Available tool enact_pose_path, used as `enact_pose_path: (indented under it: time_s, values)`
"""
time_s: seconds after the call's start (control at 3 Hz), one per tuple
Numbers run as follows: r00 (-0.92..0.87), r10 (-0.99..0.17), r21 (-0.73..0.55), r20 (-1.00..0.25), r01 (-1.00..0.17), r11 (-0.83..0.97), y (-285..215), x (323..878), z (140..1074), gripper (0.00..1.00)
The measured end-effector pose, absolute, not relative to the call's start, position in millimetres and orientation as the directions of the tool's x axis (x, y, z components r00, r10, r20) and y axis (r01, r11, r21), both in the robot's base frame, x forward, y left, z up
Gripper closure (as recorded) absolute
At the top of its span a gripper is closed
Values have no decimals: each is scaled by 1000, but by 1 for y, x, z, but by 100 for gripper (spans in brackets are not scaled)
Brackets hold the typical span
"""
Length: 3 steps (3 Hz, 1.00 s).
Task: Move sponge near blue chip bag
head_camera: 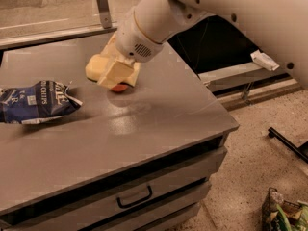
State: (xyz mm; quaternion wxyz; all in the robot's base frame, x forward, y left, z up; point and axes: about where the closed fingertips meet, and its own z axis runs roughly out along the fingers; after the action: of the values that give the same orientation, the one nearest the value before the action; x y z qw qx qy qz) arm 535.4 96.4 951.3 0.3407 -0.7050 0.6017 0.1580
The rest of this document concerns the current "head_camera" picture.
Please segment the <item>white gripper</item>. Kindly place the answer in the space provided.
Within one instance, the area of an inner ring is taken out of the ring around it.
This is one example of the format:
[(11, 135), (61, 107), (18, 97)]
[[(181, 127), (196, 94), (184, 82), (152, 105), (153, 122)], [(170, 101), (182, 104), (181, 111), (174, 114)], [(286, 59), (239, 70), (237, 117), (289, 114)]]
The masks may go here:
[(119, 23), (101, 52), (104, 58), (110, 58), (99, 75), (97, 84), (111, 90), (119, 84), (134, 87), (140, 74), (141, 64), (114, 59), (117, 50), (127, 58), (145, 63), (161, 52), (164, 45), (162, 38), (163, 13), (154, 8), (140, 9), (133, 7)]

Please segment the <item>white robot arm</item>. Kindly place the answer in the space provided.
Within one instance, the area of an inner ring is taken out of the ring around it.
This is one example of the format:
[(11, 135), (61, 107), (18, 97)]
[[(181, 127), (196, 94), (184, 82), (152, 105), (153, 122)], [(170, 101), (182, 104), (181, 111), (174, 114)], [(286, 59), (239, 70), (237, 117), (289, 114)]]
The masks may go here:
[(209, 15), (217, 15), (308, 86), (308, 0), (141, 0), (104, 48), (98, 84), (111, 89), (147, 62), (166, 41)]

